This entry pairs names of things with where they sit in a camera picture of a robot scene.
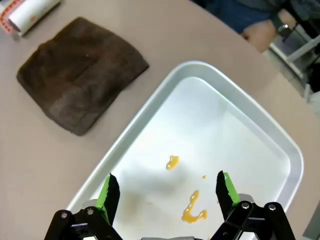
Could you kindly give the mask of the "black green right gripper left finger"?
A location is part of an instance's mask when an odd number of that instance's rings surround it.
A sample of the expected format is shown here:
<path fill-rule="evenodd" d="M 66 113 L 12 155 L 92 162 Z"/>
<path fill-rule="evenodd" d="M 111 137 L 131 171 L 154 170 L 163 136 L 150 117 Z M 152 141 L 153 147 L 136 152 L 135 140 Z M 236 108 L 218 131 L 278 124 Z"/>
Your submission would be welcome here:
<path fill-rule="evenodd" d="M 113 228 L 120 200 L 117 178 L 110 174 L 102 187 L 95 205 L 87 206 L 77 213 L 58 210 L 48 227 L 46 240 L 119 240 L 120 235 Z"/>

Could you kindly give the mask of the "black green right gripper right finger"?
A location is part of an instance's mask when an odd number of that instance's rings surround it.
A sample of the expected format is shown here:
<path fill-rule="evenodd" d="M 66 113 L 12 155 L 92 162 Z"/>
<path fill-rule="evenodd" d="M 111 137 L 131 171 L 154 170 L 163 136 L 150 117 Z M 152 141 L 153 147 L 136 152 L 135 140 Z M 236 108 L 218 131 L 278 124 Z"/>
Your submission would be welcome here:
<path fill-rule="evenodd" d="M 258 240 L 294 240 L 295 235 L 282 205 L 268 202 L 263 207 L 252 200 L 241 200 L 228 173 L 217 174 L 215 193 L 224 222 L 212 240 L 239 240 L 253 233 Z"/>

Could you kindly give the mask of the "person's left hand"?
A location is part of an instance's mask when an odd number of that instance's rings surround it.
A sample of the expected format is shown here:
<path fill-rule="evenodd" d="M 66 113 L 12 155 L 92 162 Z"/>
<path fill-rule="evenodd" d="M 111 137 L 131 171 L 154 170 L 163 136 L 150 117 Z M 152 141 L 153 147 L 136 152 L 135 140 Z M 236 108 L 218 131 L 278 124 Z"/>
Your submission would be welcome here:
<path fill-rule="evenodd" d="M 263 53 L 278 35 L 276 28 L 271 20 L 264 20 L 246 27 L 242 37 L 250 43 L 257 51 Z"/>

